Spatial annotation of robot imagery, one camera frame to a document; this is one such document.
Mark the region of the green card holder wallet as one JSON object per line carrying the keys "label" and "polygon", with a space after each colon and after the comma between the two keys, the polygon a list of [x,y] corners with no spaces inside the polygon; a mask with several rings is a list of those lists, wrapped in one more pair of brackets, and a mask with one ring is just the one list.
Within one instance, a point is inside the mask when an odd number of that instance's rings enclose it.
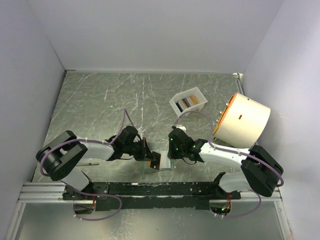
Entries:
{"label": "green card holder wallet", "polygon": [[167,150],[152,151],[151,153],[155,161],[145,161],[143,163],[145,170],[172,171],[174,169],[174,162],[168,157]]}

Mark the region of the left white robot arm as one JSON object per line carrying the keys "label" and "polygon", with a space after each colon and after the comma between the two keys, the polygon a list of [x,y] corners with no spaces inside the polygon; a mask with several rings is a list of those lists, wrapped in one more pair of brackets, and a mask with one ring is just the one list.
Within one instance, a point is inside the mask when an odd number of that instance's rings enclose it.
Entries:
{"label": "left white robot arm", "polygon": [[75,189],[81,199],[89,199],[94,192],[90,178],[76,168],[81,159],[121,160],[126,154],[136,161],[159,164],[144,137],[133,126],[126,126],[118,135],[105,141],[87,140],[67,130],[39,150],[35,156],[39,169],[52,181],[60,181]]}

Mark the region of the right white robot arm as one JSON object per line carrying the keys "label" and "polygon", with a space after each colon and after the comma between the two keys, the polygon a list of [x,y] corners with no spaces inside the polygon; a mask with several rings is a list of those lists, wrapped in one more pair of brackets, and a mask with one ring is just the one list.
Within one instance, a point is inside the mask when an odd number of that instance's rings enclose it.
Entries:
{"label": "right white robot arm", "polygon": [[263,197],[271,197],[284,181],[282,166],[262,147],[233,148],[213,144],[208,140],[193,140],[182,129],[173,128],[168,135],[168,158],[187,158],[194,162],[217,163],[239,170],[222,173],[212,193],[218,199],[234,191],[252,190]]}

